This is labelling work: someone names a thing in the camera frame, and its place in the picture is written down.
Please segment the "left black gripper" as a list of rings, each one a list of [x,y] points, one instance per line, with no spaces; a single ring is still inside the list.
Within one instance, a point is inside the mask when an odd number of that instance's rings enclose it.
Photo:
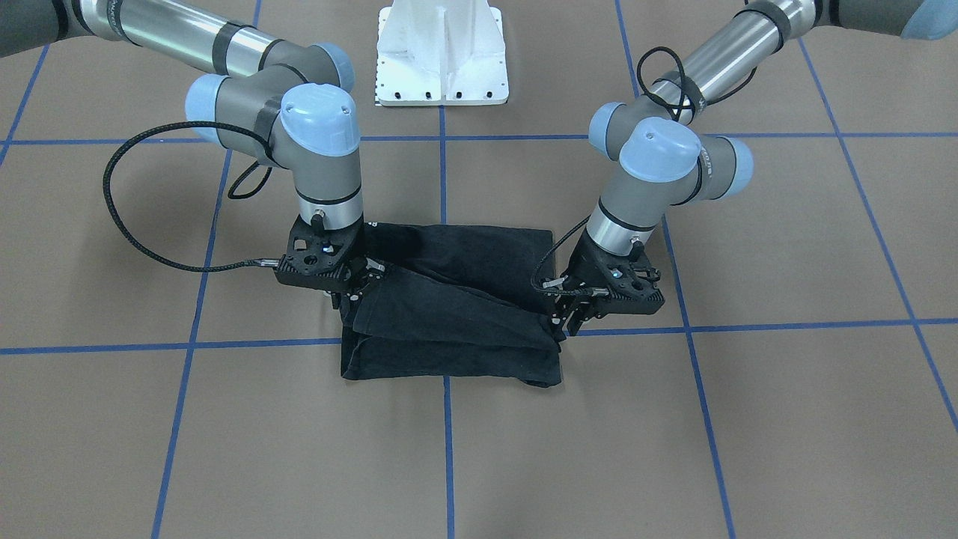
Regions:
[[[579,237],[573,250],[569,266],[564,272],[566,278],[561,289],[589,289],[590,296],[603,300],[622,298],[622,277],[613,276],[615,270],[622,273],[622,256],[607,252],[586,232]],[[553,314],[550,315],[550,326],[554,335],[562,333],[575,337],[586,322],[595,318],[601,320],[602,317],[603,313],[593,303],[581,303],[577,296],[560,296],[555,301]]]

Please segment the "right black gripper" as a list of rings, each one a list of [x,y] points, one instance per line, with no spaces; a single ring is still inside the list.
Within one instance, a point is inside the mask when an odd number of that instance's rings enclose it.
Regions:
[[[387,272],[387,266],[384,263],[367,258],[365,228],[366,225],[350,225],[345,229],[342,255],[344,255],[344,267],[347,271],[345,282],[348,289],[379,287]],[[366,294],[365,290],[332,291],[332,309],[336,311],[356,309]]]

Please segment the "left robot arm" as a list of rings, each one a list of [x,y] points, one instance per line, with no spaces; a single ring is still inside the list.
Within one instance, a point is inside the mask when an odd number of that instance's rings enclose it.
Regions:
[[[743,88],[757,65],[812,28],[834,26],[904,40],[941,40],[956,30],[954,1],[749,1],[674,70],[632,103],[606,103],[588,139],[617,164],[587,219],[569,265],[557,279],[531,277],[555,298],[551,324],[577,335],[609,314],[656,313],[664,303],[659,270],[647,258],[651,234],[668,208],[738,194],[754,173],[745,143],[705,136],[691,122]]]

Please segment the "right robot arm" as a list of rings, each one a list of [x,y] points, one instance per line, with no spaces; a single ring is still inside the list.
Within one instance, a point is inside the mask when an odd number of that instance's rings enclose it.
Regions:
[[[267,173],[290,171],[299,209],[280,258],[202,267],[202,273],[268,267],[278,283],[321,290],[332,306],[359,301],[385,267],[364,246],[361,134],[345,51],[301,46],[181,1],[4,1],[4,57],[73,37],[127,42],[201,71],[187,92],[183,122],[123,143],[103,173],[107,210],[124,239],[151,259],[182,270],[134,238],[115,207],[113,171],[135,144],[175,130],[239,151]]]

